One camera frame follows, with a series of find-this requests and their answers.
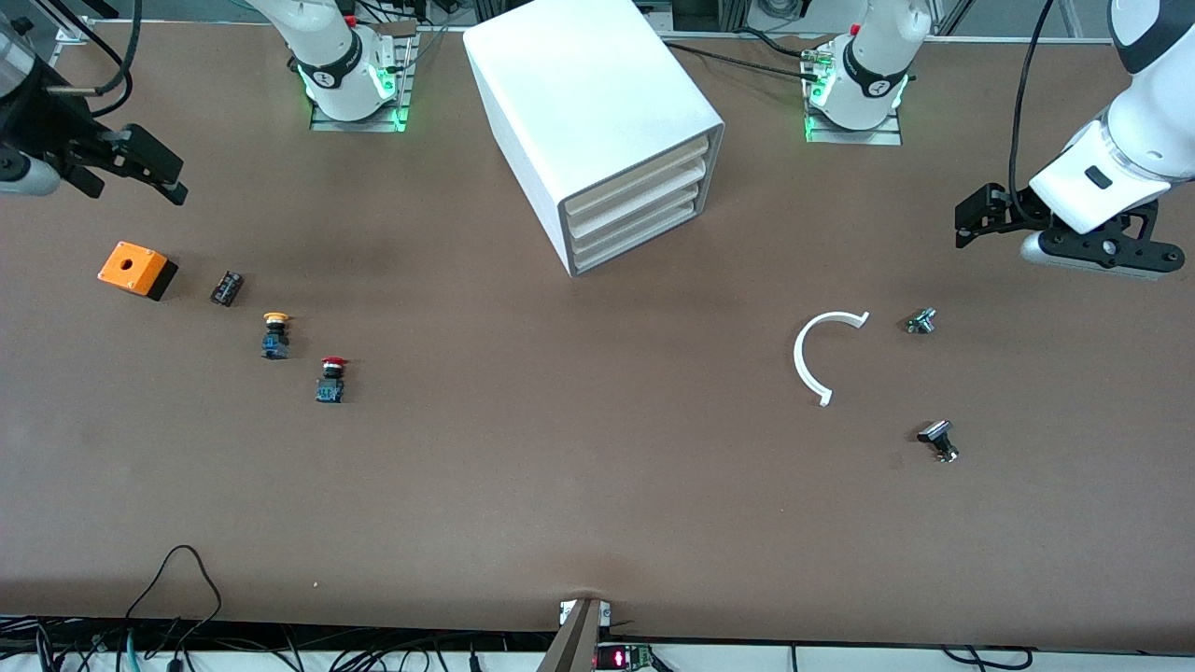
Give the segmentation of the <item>white plastic tray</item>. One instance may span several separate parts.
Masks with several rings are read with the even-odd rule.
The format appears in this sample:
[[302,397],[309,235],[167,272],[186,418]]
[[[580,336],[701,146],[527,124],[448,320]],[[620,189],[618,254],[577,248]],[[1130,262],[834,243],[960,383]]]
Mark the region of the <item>white plastic tray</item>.
[[601,264],[672,230],[693,216],[699,195],[700,184],[695,182],[654,187],[568,216],[572,264],[580,269]]

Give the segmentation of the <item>circuit board with red display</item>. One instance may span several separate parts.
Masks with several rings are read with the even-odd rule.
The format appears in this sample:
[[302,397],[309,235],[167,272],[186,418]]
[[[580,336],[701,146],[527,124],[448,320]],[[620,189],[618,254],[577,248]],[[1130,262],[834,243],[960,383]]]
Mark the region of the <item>circuit board with red display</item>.
[[598,644],[593,656],[594,672],[641,672],[654,668],[652,647],[648,644]]

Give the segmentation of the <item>orange button enclosure box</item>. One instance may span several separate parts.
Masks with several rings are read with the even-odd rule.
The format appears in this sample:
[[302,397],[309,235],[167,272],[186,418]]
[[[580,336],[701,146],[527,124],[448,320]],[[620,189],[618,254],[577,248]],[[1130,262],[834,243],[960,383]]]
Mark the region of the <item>orange button enclosure box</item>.
[[161,301],[163,294],[174,281],[178,265],[153,248],[118,242],[98,271],[103,285],[116,287],[149,301]]

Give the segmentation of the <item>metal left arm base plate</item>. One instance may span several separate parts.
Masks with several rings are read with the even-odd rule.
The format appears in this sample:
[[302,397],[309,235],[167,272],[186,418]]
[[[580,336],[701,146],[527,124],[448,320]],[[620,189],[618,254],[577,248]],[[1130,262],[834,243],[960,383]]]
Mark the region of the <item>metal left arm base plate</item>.
[[902,143],[899,110],[888,111],[887,118],[871,129],[848,129],[836,126],[811,103],[811,88],[805,90],[804,139],[807,142],[868,145],[895,147]]

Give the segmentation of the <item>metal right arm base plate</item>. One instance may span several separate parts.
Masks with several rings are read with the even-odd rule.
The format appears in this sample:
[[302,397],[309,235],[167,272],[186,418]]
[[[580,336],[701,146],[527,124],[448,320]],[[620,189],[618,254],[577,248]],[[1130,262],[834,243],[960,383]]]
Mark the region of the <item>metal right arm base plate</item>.
[[413,98],[419,35],[376,33],[358,24],[341,57],[326,65],[296,60],[312,104],[313,132],[402,133]]

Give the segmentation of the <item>black capped metal switch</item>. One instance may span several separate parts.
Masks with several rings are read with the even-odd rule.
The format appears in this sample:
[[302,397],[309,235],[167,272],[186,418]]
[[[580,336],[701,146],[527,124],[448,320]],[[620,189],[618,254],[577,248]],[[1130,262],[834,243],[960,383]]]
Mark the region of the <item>black capped metal switch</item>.
[[942,420],[917,430],[915,438],[918,442],[926,442],[934,448],[939,463],[951,463],[960,458],[960,448],[952,445],[949,436],[950,430],[952,430],[952,422]]

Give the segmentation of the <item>white curved plastic bracket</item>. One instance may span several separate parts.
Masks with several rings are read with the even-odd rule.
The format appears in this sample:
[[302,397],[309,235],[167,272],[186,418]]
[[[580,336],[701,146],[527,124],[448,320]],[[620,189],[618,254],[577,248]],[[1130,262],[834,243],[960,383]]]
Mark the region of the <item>white curved plastic bracket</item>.
[[793,358],[793,371],[798,379],[811,395],[819,401],[820,408],[828,407],[833,399],[834,391],[832,387],[827,387],[811,374],[809,366],[804,358],[804,344],[808,340],[811,329],[821,324],[838,323],[850,325],[854,330],[862,329],[870,318],[870,312],[863,311],[860,314],[853,314],[852,312],[844,311],[832,311],[823,312],[823,314],[815,314],[810,320],[801,328],[801,330],[793,337],[793,349],[791,349],[791,358]]

